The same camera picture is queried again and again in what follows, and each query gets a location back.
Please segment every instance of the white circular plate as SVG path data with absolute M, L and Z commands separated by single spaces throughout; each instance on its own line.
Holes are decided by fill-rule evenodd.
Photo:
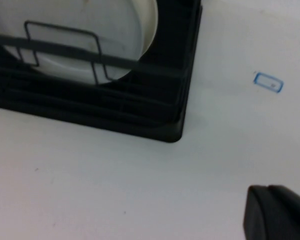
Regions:
M 144 29 L 143 53 L 145 53 L 150 48 L 157 33 L 159 24 L 158 3 L 157 0 L 132 0 L 132 2 L 139 13 Z
M 147 20 L 141 17 L 145 11 Z M 93 32 L 99 36 L 103 54 L 138 60 L 155 37 L 158 7 L 155 0 L 0 0 L 0 34 L 25 37 L 24 22 L 27 20 Z M 98 53 L 92 36 L 37 25 L 29 25 L 29 30 L 34 40 Z M 19 57 L 14 48 L 6 49 Z M 21 53 L 25 62 L 35 63 L 31 51 L 22 50 Z M 37 56 L 40 66 L 35 69 L 44 74 L 95 84 L 92 67 L 87 62 L 43 53 Z M 101 65 L 95 64 L 94 69 L 99 84 L 109 82 Z M 111 79 L 119 79 L 129 70 L 107 67 L 107 72 Z

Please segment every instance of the metal wire rack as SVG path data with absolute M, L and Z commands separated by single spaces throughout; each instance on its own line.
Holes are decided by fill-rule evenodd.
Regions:
M 0 35 L 0 108 L 176 142 L 182 136 L 188 92 L 202 14 L 201 0 L 157 0 L 159 26 L 140 61 L 105 55 L 98 35 L 82 29 L 26 21 L 25 38 Z M 30 25 L 70 31 L 94 38 L 98 53 L 34 40 Z M 16 59 L 4 46 L 14 47 Z M 30 50 L 34 64 L 22 51 Z M 38 53 L 82 60 L 91 65 L 95 85 L 45 75 Z M 110 83 L 99 84 L 94 66 L 102 65 Z M 112 80 L 107 67 L 132 70 Z

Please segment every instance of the black object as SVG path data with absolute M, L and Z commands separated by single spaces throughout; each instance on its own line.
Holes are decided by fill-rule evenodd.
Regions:
M 182 137 L 202 14 L 201 0 L 157 0 L 159 26 L 140 61 L 102 54 L 98 35 L 81 29 L 27 21 L 27 38 L 0 35 L 0 108 L 56 120 L 176 142 Z M 58 28 L 94 37 L 99 54 L 31 39 L 30 25 Z M 15 47 L 20 60 L 2 46 Z M 31 50 L 36 64 L 23 61 Z M 86 61 L 93 66 L 131 69 L 108 84 L 85 85 L 39 73 L 37 53 Z
M 247 240 L 300 240 L 300 196 L 284 186 L 251 186 L 243 227 Z

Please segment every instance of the black plastic frame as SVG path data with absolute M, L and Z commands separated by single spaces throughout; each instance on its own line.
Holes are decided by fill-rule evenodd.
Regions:
M 164 4 L 172 4 L 174 1 L 180 0 L 170 0 L 170 2 L 168 0 L 158 0 L 158 5 L 164 8 Z M 5 64 L 0 64 L 0 108 L 169 143 L 178 141 L 182 137 L 185 122 L 189 87 L 202 14 L 201 1 L 192 1 L 191 8 L 188 8 L 191 10 L 191 12 L 188 11 L 189 17 L 185 18 L 189 21 L 189 30 L 186 36 L 185 48 L 180 48 L 179 50 L 180 52 L 184 51 L 184 54 L 181 55 L 183 56 L 182 65 L 179 67 L 153 64 L 153 62 L 150 61 L 151 63 L 149 63 L 147 60 L 132 61 L 104 55 L 98 36 L 93 32 L 80 29 L 26 21 L 24 28 L 27 38 L 0 35 L 0 46 L 15 47 L 21 59 L 19 61 L 9 59 L 9 62 L 11 61 L 13 63 L 7 66 L 6 60 L 8 58 L 4 57 Z M 166 19 L 165 23 L 170 24 L 168 17 L 166 17 Z M 77 33 L 90 35 L 96 41 L 99 54 L 72 46 L 33 40 L 31 39 L 29 25 L 40 25 L 42 27 L 57 28 L 64 31 L 75 31 Z M 153 44 L 151 48 L 150 52 L 152 54 L 151 56 L 153 56 L 160 47 Z M 21 49 L 33 51 L 36 60 L 34 66 L 40 65 L 37 58 L 37 53 L 40 52 L 89 62 L 91 63 L 92 70 L 94 70 L 94 64 L 102 64 L 106 76 L 106 66 L 131 69 L 133 72 L 123 79 L 123 81 L 113 81 L 114 89 L 112 89 L 112 86 L 105 87 L 98 85 L 95 72 L 95 85 L 82 85 L 33 71 L 31 69 L 33 65 L 30 66 L 23 61 Z M 161 49 L 160 51 L 160 54 L 164 56 L 165 53 Z M 162 89 L 163 92 L 166 89 L 173 89 L 171 90 L 172 97 L 169 99 L 158 99 L 155 95 L 143 96 L 143 93 L 151 92 L 153 88 L 150 84 L 148 85 L 148 81 L 145 82 L 146 84 L 143 82 L 142 84 L 133 83 L 134 78 L 143 81 L 143 76 L 146 76 L 145 78 L 148 79 L 153 78 L 154 80 L 160 78 L 160 84 L 155 86 L 156 88 L 154 88 L 153 92 L 156 92 L 157 89 Z M 89 93 L 96 98 L 114 99 L 117 108 L 113 110 L 107 106 L 100 107 L 93 104 L 86 104 L 76 99 L 55 97 L 42 93 L 37 94 L 32 90 L 24 90 L 20 87 L 15 88 L 14 85 L 21 84 L 21 79 L 26 79 L 27 85 L 37 85 L 40 83 L 40 86 L 48 86 L 49 88 L 52 86 L 53 88 L 56 87 L 56 90 L 69 89 L 72 91 L 78 88 L 82 90 L 82 93 Z M 131 93 L 130 91 L 133 88 L 136 88 L 140 93 L 135 93 L 136 90 L 133 90 L 133 93 Z M 129 108 L 132 106 L 133 109 L 143 109 L 149 112 L 149 114 L 143 116 L 144 113 L 139 114 L 137 111 L 136 113 L 125 112 L 124 108 L 128 102 Z M 156 114 L 150 113 L 152 113 L 152 111 L 156 112 L 156 110 L 158 110 L 159 113 L 167 114 L 153 117 L 153 115 Z

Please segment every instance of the blue ink drawing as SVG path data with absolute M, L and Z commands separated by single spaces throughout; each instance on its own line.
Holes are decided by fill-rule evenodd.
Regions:
M 264 87 L 275 93 L 280 93 L 284 87 L 284 82 L 274 76 L 259 72 L 254 79 L 254 84 Z

